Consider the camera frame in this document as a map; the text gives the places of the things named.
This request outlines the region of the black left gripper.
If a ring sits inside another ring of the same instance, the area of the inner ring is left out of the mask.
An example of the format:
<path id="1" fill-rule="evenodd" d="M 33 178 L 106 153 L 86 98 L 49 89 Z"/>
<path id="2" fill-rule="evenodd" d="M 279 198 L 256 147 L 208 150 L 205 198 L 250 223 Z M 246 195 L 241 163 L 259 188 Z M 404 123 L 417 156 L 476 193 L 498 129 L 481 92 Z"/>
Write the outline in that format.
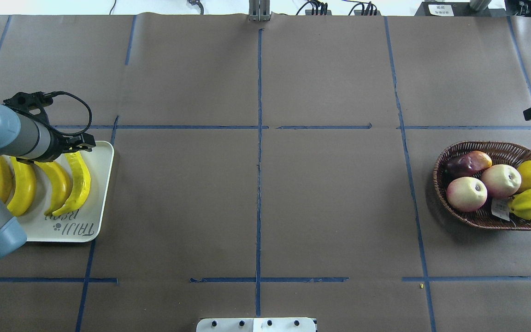
<path id="1" fill-rule="evenodd" d="M 40 162 L 56 160 L 62 153 L 91 152 L 95 147 L 95 138 L 91 134 L 75 136 L 40 123 Z"/>

